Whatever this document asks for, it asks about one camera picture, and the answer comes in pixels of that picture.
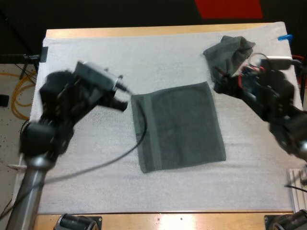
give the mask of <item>dark gray cloth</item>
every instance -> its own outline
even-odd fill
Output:
[[[211,90],[206,82],[131,97],[136,138],[142,135],[142,104],[148,131],[138,147],[143,173],[225,161]]]
[[[215,82],[221,77],[215,67],[233,75],[252,54],[254,45],[254,42],[249,42],[242,36],[223,36],[220,43],[206,49],[203,54],[209,64],[212,81]]]

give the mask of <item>table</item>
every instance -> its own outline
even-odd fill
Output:
[[[118,37],[140,35],[173,35],[185,33],[217,32],[255,28],[267,23],[160,26],[130,28],[91,28],[91,29],[55,29],[47,30],[47,38],[81,37]],[[291,211],[219,211],[219,212],[178,212],[178,213],[127,213],[100,214],[103,217],[103,229],[212,229],[263,230],[264,215],[291,214]],[[60,215],[40,215],[37,217],[35,230],[51,230]]]

